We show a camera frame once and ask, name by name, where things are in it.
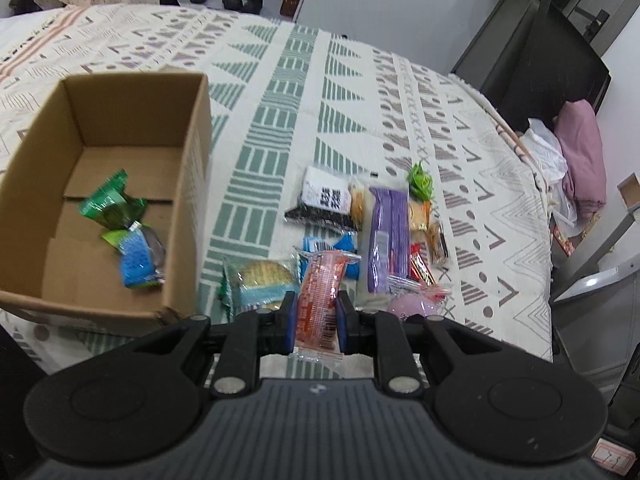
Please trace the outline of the clear dark bar packet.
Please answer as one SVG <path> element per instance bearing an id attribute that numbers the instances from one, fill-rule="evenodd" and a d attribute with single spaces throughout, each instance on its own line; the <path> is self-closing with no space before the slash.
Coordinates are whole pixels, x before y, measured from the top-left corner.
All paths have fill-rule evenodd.
<path id="1" fill-rule="evenodd" d="M 449 250 L 438 220 L 432 221 L 428 226 L 427 246 L 430 251 L 431 262 L 435 266 L 443 266 L 448 263 Z"/>

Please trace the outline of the bright green candy packet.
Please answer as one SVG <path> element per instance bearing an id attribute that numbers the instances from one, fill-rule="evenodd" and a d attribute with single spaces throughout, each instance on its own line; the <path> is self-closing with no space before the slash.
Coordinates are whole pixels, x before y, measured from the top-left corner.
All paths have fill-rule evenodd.
<path id="1" fill-rule="evenodd" d="M 429 202 L 433 196 L 433 179 L 420 162 L 408 172 L 407 182 L 410 195 L 419 202 Z"/>

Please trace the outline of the orange pastry packet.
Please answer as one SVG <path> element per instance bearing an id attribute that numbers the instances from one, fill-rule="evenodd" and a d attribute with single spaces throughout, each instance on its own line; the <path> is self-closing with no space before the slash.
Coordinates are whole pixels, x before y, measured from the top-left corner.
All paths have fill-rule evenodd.
<path id="1" fill-rule="evenodd" d="M 402 182 L 398 179 L 381 179 L 373 174 L 358 174 L 349 182 L 349 193 L 352 196 L 350 216 L 358 231 L 361 230 L 364 220 L 364 202 L 369 188 L 399 188 L 402 190 Z M 408 218 L 410 231 L 426 231 L 431 221 L 431 203 L 420 200 L 408 199 Z"/>

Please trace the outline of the cardboard box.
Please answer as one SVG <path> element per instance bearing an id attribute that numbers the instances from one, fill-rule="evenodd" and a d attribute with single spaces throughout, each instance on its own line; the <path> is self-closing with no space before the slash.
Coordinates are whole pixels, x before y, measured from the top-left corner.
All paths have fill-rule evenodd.
<path id="1" fill-rule="evenodd" d="M 1 181 L 1 305 L 139 336 L 192 315 L 212 138 L 189 72 L 70 76 Z"/>

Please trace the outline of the black shoes pile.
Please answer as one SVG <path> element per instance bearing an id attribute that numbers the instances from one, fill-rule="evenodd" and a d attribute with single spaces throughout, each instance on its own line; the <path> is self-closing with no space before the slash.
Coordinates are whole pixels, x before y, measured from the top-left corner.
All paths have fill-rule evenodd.
<path id="1" fill-rule="evenodd" d="M 222 0 L 222 5 L 228 11 L 259 15 L 264 0 Z"/>

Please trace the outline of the orange-red snack packet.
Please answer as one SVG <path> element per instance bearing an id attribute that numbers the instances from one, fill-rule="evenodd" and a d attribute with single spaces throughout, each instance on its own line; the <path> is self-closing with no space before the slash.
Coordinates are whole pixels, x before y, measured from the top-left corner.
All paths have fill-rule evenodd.
<path id="1" fill-rule="evenodd" d="M 306 271 L 299 289 L 295 352 L 304 361 L 337 359 L 336 300 L 346 269 L 360 257 L 339 249 L 304 252 Z"/>

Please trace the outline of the blue green snack packet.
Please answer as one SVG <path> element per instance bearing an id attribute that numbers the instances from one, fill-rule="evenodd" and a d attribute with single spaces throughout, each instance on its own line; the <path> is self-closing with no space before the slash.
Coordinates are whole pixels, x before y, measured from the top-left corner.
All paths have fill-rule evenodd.
<path id="1" fill-rule="evenodd" d="M 119 271 L 125 287 L 155 287 L 165 283 L 166 249 L 149 226 L 134 222 L 126 230 L 106 231 L 102 240 L 120 255 Z"/>

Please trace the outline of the red candy packet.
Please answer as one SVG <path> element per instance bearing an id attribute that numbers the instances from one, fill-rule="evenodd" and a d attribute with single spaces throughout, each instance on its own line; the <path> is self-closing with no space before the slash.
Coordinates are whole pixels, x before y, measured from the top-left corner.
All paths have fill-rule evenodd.
<path id="1" fill-rule="evenodd" d="M 436 284 L 436 280 L 428 266 L 427 260 L 422 255 L 420 244 L 412 244 L 410 246 L 409 275 L 413 280 L 421 282 L 427 286 L 433 286 Z"/>

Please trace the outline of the dark green candy packet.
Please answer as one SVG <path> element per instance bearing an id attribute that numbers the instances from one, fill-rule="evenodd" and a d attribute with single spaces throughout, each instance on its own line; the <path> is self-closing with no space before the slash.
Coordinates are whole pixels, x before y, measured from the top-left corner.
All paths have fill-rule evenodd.
<path id="1" fill-rule="evenodd" d="M 127 182 L 127 171 L 116 171 L 79 205 L 80 214 L 109 231 L 128 230 L 142 219 L 148 202 L 128 195 Z"/>

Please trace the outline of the patterned bed blanket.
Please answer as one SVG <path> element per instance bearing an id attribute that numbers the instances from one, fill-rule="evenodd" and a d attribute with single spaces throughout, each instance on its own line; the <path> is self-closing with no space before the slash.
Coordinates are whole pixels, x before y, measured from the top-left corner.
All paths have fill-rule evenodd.
<path id="1" fill-rule="evenodd" d="M 203 161 L 186 173 L 186 237 L 198 248 L 188 299 L 154 295 L 125 321 L 76 292 L 98 226 L 62 194 L 85 145 L 81 117 L 111 146 L 186 122 Z M 178 6 L 111 4 L 1 23 L 1 307 L 21 330 L 52 328 L 36 355 L 59 370 L 188 313 L 227 319 L 224 259 L 292 254 L 284 213 L 304 171 L 433 177 L 452 289 L 448 318 L 543 359 L 552 356 L 544 179 L 480 94 L 399 55 L 290 22 Z"/>

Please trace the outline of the white crumpled cloth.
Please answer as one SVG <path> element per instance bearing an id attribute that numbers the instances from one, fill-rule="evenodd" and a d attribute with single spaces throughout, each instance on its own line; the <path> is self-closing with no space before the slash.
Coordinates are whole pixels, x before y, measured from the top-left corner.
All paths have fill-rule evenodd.
<path id="1" fill-rule="evenodd" d="M 552 212 L 567 226 L 574 226 L 577 222 L 577 209 L 563 188 L 568 163 L 559 140 L 542 120 L 529 118 L 528 129 L 521 136 L 521 141 L 533 156 L 547 183 Z"/>

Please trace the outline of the round biscuit teal packet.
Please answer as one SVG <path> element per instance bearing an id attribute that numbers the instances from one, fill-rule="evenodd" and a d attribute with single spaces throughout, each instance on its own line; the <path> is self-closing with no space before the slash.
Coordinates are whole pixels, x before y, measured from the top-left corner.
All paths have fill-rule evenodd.
<path id="1" fill-rule="evenodd" d="M 231 316 L 265 309 L 279 310 L 288 292 L 299 291 L 298 258 L 225 258 L 219 299 Z"/>

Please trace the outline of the purple wafer package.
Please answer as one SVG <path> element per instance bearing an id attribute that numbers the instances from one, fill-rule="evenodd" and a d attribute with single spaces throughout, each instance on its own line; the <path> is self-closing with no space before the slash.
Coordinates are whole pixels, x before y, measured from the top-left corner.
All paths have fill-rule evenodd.
<path id="1" fill-rule="evenodd" d="M 357 295 L 364 301 L 390 292 L 390 277 L 409 277 L 409 197 L 405 188 L 367 186 L 359 235 Z"/>

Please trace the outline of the black white snack packet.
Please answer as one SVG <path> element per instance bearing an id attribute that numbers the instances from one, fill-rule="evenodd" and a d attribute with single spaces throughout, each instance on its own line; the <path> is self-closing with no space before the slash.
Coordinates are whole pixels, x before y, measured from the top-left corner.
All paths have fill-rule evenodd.
<path id="1" fill-rule="evenodd" d="M 286 222 L 310 224 L 340 233 L 355 233 L 352 216 L 354 179 L 323 166 L 308 166 L 294 207 L 285 211 Z"/>

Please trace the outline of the black chair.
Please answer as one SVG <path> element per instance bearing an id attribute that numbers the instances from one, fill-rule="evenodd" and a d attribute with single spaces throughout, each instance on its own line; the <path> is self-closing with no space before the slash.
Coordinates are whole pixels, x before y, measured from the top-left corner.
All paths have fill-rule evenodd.
<path id="1" fill-rule="evenodd" d="M 567 102 L 585 100 L 598 110 L 612 80 L 600 55 L 549 0 L 529 3 L 504 46 L 486 58 L 463 55 L 454 73 L 519 132 L 530 118 L 551 127 Z"/>

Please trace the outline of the pink folded cloth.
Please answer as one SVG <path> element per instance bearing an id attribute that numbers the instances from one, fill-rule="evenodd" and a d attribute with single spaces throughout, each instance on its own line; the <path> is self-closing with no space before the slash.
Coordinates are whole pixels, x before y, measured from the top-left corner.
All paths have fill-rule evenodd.
<path id="1" fill-rule="evenodd" d="M 579 218 L 590 219 L 606 204 L 606 171 L 596 114 L 586 100 L 565 102 L 556 118 L 554 135 L 567 163 L 563 191 Z"/>

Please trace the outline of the pink round snack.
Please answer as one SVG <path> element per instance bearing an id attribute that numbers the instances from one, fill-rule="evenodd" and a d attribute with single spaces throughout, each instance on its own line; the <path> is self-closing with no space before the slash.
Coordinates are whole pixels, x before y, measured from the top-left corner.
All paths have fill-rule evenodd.
<path id="1" fill-rule="evenodd" d="M 427 318 L 442 312 L 448 300 L 448 292 L 439 288 L 430 288 L 420 292 L 403 292 L 396 295 L 388 307 L 387 312 L 396 315 L 401 320 L 413 315 Z"/>

